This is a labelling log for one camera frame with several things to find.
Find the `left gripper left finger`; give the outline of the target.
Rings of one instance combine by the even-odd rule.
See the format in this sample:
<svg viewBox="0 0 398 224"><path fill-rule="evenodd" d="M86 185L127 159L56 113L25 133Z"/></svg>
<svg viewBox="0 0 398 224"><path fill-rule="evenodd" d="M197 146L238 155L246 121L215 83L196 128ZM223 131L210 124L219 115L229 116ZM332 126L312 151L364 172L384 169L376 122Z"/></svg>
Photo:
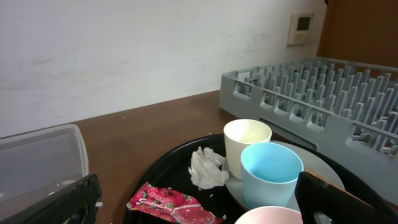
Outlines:
<svg viewBox="0 0 398 224"><path fill-rule="evenodd" d="M49 197L1 221L1 224L95 224L101 201L96 174L89 174Z"/></svg>

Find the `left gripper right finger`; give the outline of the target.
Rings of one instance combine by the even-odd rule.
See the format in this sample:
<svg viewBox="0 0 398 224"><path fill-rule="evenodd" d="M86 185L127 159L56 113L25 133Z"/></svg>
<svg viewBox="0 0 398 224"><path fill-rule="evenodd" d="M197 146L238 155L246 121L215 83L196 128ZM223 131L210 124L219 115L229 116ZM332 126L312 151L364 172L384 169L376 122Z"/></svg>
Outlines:
<svg viewBox="0 0 398 224"><path fill-rule="evenodd" d="M324 214L333 223L397 224L397 215L376 209L309 172L301 172L295 188L302 221L316 224Z"/></svg>

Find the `blue cup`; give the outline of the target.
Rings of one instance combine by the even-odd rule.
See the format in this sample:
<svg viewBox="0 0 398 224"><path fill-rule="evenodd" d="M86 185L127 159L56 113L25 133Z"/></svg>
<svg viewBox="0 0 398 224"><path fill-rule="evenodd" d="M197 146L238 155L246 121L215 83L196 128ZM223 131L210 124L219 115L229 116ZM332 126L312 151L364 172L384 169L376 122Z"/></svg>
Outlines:
<svg viewBox="0 0 398 224"><path fill-rule="evenodd" d="M301 158L285 146L261 142L246 147L241 153L244 203L249 208L287 206L303 170Z"/></svg>

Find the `white cup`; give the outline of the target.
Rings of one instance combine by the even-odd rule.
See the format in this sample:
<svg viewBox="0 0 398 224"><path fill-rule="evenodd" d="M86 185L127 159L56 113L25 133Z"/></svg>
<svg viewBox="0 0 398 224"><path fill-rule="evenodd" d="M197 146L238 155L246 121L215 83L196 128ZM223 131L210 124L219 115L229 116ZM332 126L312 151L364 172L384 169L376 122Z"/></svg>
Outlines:
<svg viewBox="0 0 398 224"><path fill-rule="evenodd" d="M272 137L271 128L254 119L236 119L223 128L226 160L229 172L235 178L242 179L241 153L249 145L269 142Z"/></svg>

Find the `wooden chopstick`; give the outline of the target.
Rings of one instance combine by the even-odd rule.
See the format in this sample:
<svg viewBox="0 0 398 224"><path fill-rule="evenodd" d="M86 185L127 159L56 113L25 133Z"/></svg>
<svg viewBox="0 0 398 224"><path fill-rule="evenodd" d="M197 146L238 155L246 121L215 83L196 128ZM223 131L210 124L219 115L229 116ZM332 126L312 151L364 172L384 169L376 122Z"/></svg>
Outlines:
<svg viewBox="0 0 398 224"><path fill-rule="evenodd" d="M320 180L322 180L322 181L324 181L324 182L326 182L326 183L329 183L329 181L327 181L326 179L324 179L322 176L318 175L316 172L310 170L308 167L305 167L305 168L304 168L304 172L307 172L307 173L309 173L309 174L311 174L311 175L317 177L318 179L320 179Z"/></svg>

